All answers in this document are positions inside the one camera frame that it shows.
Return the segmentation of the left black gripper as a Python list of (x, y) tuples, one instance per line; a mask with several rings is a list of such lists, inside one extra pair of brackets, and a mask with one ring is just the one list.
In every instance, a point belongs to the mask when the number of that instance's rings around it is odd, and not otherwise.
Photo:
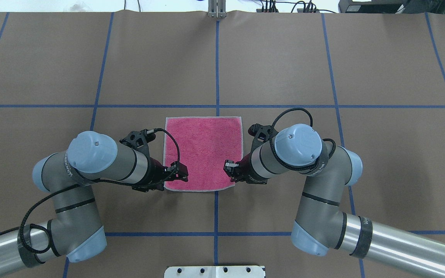
[(148, 192), (151, 190), (163, 191), (163, 180), (166, 177), (165, 182), (187, 182), (188, 176), (187, 166), (181, 162), (172, 162), (170, 166), (165, 167), (159, 161), (153, 158), (147, 158), (144, 175), (136, 183), (131, 185), (131, 189), (140, 192)]

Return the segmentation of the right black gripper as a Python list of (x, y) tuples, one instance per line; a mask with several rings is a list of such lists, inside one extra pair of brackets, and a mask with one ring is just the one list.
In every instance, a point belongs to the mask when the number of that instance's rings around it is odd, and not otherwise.
[(226, 159), (224, 172), (231, 173), (231, 182), (246, 182), (247, 184), (267, 184), (267, 178), (260, 176), (254, 169), (252, 157), (255, 151), (247, 154), (240, 161)]

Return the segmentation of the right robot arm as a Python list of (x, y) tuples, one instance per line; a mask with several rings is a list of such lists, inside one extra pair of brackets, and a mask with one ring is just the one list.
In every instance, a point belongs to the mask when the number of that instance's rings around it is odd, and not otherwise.
[(362, 175), (360, 157), (322, 139), (310, 125), (281, 131), (255, 124), (252, 149), (240, 161), (226, 160), (232, 182), (266, 184), (289, 171), (306, 177), (291, 241), (303, 252), (324, 256), (330, 249), (386, 264), (423, 277), (445, 278), (445, 243), (376, 223), (340, 210), (344, 187)]

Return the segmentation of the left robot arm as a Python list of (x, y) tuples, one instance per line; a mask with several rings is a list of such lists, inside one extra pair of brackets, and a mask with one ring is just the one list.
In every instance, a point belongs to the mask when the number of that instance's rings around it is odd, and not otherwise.
[(76, 263), (107, 246), (92, 185), (110, 183), (148, 192), (167, 181), (188, 180), (180, 162), (164, 166), (148, 143), (162, 128), (132, 131), (119, 141), (94, 131), (81, 132), (67, 150), (35, 164), (32, 179), (48, 195), (34, 204), (19, 226), (0, 232), (0, 277), (39, 267), (60, 256)]

